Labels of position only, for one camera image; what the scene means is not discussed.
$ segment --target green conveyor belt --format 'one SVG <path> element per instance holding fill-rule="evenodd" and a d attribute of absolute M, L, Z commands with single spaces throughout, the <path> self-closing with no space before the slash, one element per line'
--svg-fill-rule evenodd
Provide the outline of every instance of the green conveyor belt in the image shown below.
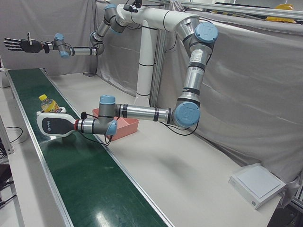
<path fill-rule="evenodd" d="M 38 97 L 42 94 L 78 118 L 40 69 L 10 70 L 9 74 L 74 226 L 166 226 L 100 144 L 77 132 L 65 138 L 40 132 L 36 111 L 41 109 Z"/>

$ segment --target white box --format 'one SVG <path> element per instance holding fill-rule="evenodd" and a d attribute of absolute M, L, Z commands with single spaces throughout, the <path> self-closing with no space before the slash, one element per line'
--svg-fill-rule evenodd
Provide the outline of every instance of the white box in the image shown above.
<path fill-rule="evenodd" d="M 259 164 L 242 167 L 228 181 L 256 210 L 282 191 L 285 183 Z"/>

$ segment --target plastic bottle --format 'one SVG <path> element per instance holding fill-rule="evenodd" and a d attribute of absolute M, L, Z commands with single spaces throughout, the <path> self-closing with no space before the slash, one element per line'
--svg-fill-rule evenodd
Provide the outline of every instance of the plastic bottle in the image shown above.
<path fill-rule="evenodd" d="M 60 113 L 60 107 L 55 100 L 47 98 L 45 94 L 39 96 L 41 103 L 41 108 L 44 112 Z"/>

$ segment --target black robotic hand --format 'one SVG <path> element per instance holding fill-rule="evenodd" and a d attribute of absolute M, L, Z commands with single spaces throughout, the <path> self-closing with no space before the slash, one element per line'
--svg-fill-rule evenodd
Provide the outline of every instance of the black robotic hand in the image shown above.
<path fill-rule="evenodd" d="M 26 53 L 39 53 L 44 49 L 45 53 L 49 53 L 48 43 L 40 43 L 35 39 L 30 38 L 30 33 L 27 34 L 27 39 L 10 39 L 4 38 L 4 44 L 9 51 L 24 51 Z"/>

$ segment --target pink tray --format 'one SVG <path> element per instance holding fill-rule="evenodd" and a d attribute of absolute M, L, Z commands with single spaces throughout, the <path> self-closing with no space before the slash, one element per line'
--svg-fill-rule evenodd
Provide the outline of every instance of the pink tray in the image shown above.
<path fill-rule="evenodd" d="M 98 117 L 99 109 L 93 109 L 93 115 Z M 133 118 L 120 117 L 118 120 L 118 128 L 116 135 L 113 136 L 112 140 L 117 140 L 121 137 L 135 133 L 138 130 L 139 120 Z"/>

